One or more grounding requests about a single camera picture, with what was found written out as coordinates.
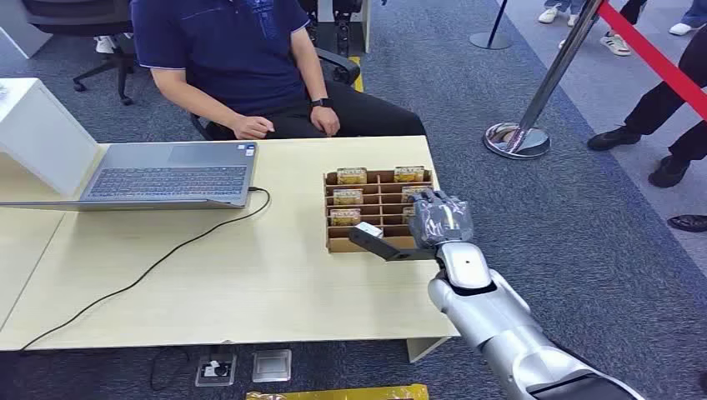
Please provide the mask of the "person's right hand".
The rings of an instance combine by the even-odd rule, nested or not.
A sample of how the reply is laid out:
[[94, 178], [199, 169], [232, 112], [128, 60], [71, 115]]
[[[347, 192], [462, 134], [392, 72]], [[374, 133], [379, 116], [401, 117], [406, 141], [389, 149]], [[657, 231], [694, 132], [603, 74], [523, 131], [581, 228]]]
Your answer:
[[237, 115], [229, 127], [239, 140], [263, 140], [275, 132], [273, 123], [265, 117]]

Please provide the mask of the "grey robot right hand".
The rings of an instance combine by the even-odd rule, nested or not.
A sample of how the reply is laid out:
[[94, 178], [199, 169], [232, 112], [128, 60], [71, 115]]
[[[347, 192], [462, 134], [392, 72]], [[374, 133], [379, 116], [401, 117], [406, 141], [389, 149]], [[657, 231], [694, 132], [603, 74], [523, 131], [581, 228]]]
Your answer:
[[424, 189], [409, 198], [414, 208], [409, 230], [417, 248], [472, 242], [474, 225], [467, 201], [431, 189]]

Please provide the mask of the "person's left hand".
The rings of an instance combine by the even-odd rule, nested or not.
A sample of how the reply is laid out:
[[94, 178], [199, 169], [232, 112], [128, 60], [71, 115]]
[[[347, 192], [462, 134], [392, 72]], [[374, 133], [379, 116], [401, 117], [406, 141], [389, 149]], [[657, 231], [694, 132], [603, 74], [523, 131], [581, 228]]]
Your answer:
[[327, 137], [336, 136], [340, 129], [340, 122], [336, 112], [330, 107], [316, 106], [310, 113], [311, 123]]

